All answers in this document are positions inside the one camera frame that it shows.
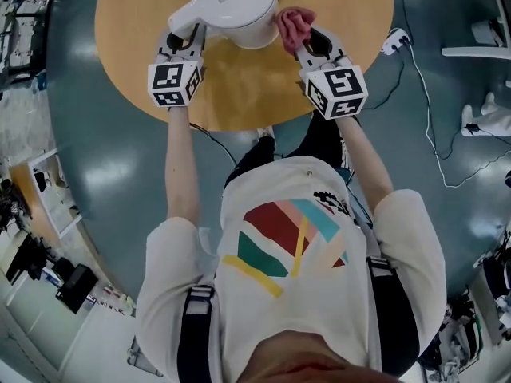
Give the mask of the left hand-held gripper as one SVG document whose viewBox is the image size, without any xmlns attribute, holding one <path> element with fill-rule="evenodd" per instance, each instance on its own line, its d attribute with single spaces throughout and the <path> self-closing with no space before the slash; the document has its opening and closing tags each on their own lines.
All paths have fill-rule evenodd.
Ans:
<svg viewBox="0 0 511 383">
<path fill-rule="evenodd" d="M 147 90 L 159 108 L 188 107 L 203 80 L 202 52 L 207 26 L 198 22 L 188 42 L 166 30 L 157 44 L 155 63 L 148 66 Z"/>
</svg>

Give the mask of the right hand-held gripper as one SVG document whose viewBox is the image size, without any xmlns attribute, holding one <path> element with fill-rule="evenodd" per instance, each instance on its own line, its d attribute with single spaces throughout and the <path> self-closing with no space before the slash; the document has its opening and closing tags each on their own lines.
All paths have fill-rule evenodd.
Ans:
<svg viewBox="0 0 511 383">
<path fill-rule="evenodd" d="M 340 39 L 320 26 L 311 27 L 311 48 L 295 52 L 304 94 L 325 120 L 356 116 L 368 98 L 360 66 L 344 55 Z"/>
</svg>

